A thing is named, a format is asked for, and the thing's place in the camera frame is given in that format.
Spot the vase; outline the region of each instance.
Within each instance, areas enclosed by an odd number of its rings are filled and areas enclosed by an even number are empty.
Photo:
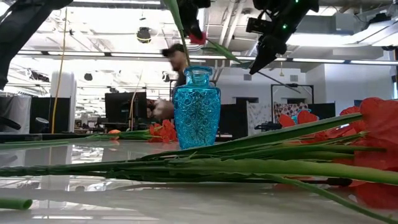
[[[174,90],[174,118],[181,149],[215,143],[220,120],[221,92],[209,85],[213,71],[206,66],[185,69],[187,84]]]

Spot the person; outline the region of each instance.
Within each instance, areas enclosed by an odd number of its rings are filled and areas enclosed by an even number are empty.
[[[169,59],[173,71],[178,72],[177,83],[175,87],[185,85],[187,78],[184,70],[188,66],[182,44],[173,44],[168,49],[162,50],[162,55]],[[170,101],[157,101],[155,103],[154,116],[158,119],[172,119],[174,117],[174,106]]]

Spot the ceiling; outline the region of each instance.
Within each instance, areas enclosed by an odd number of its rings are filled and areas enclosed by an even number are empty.
[[[142,4],[121,4],[115,0],[83,0],[75,1],[68,7],[67,33],[65,36],[65,51],[67,52],[134,52],[155,53],[167,48],[173,43],[179,42],[180,37],[171,13],[164,10],[161,4],[152,4],[156,1],[135,1]],[[0,1],[0,14],[11,1]],[[313,16],[332,16],[336,11],[352,13],[367,11],[383,6],[389,6],[391,1],[320,1],[319,13],[309,12]],[[228,21],[229,26],[223,33],[223,24]],[[252,1],[243,0],[233,4],[232,0],[215,0],[209,10],[203,11],[204,29],[208,38],[224,43],[230,51],[241,55],[255,55],[257,34],[246,32],[246,24],[249,17],[257,17],[259,11],[255,10]],[[63,30],[65,25],[65,9],[53,11],[51,16],[42,24],[38,31],[30,38],[23,50],[36,51],[60,51],[63,49]],[[136,34],[140,27],[149,27],[152,40],[148,44],[140,43]],[[190,45],[193,54],[203,54],[201,46]],[[333,58],[336,47],[308,47],[288,46],[285,56],[308,58]],[[355,53],[354,48],[342,48],[351,58],[364,58],[363,50]],[[379,47],[368,47],[369,59],[378,58],[382,50]],[[30,78],[29,70],[35,71],[51,79],[54,70],[59,69],[59,59],[16,57],[13,59],[9,85],[6,88],[10,92],[24,92],[32,95],[46,95],[49,85]],[[151,98],[168,98],[169,83],[163,81],[164,73],[175,75],[171,71],[168,62],[145,60],[100,60],[100,58],[68,59],[63,66],[74,72],[78,80],[78,106],[85,107],[87,101],[91,104],[96,100],[97,112],[103,113],[103,93],[109,92],[107,86],[123,86],[120,91],[134,91],[135,86],[146,86],[150,89],[148,95]],[[285,63],[284,68],[302,68],[301,63]],[[269,68],[280,67],[280,63],[272,63]],[[84,75],[90,73],[92,81],[86,81]],[[23,87],[17,84],[41,83],[43,87]]]

